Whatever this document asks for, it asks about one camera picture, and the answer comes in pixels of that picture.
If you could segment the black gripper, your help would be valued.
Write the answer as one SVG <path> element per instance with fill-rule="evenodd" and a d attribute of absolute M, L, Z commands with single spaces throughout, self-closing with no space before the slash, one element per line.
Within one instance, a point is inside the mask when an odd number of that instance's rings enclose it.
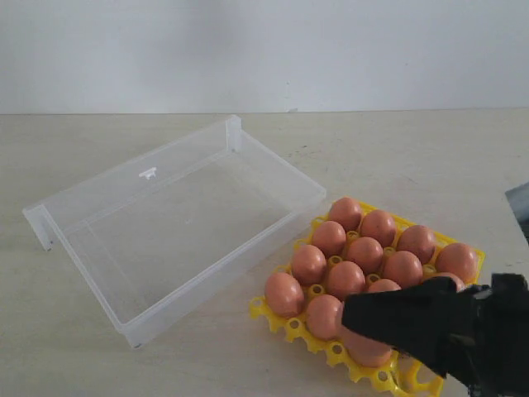
<path fill-rule="evenodd" d="M 528 283 L 493 274 L 489 285 L 457 292 L 430 278 L 396 291 L 352 294 L 341 324 L 451 375 L 470 396 L 528 395 Z"/>

